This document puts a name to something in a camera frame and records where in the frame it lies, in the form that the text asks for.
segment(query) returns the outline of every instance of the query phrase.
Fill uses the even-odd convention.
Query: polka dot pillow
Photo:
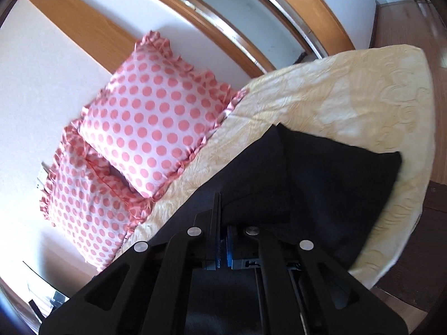
[[[110,174],[109,162],[79,135],[80,120],[63,131],[45,184],[41,210],[100,271],[146,217],[147,199]]]
[[[90,104],[80,134],[157,199],[243,95],[173,58],[169,40],[150,32]]]

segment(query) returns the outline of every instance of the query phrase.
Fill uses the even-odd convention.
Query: black cloth
[[[344,268],[354,263],[396,181],[401,155],[375,154],[272,126],[203,184],[151,245],[193,225],[221,194],[222,224],[258,225],[278,239],[310,239]],[[253,270],[193,273],[185,334],[260,334]]]

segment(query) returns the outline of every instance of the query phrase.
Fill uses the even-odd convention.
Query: yellow bedspread
[[[391,197],[350,273],[372,287],[397,261],[420,213],[434,157],[434,102],[424,53],[412,46],[350,51],[252,80],[249,93],[117,256],[148,240],[272,124],[383,153],[403,163]]]

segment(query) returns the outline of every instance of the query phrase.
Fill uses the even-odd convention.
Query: metal screw
[[[299,243],[299,247],[303,250],[312,250],[313,243],[311,241],[305,239]]]
[[[259,234],[259,228],[258,227],[247,227],[245,228],[245,232],[248,235],[258,235]]]
[[[188,229],[187,233],[191,237],[197,237],[198,235],[200,235],[202,233],[202,230],[199,227],[191,227]]]
[[[147,248],[149,248],[149,245],[145,241],[139,241],[134,245],[135,252],[144,252]]]

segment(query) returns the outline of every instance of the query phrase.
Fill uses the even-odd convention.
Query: electrical outlet
[[[44,189],[44,184],[42,184],[39,180],[37,180],[36,182],[36,189],[37,190],[43,190]]]
[[[37,180],[41,183],[46,183],[46,179],[48,178],[48,172],[46,171],[46,168],[42,165],[40,166],[39,173],[37,173]]]

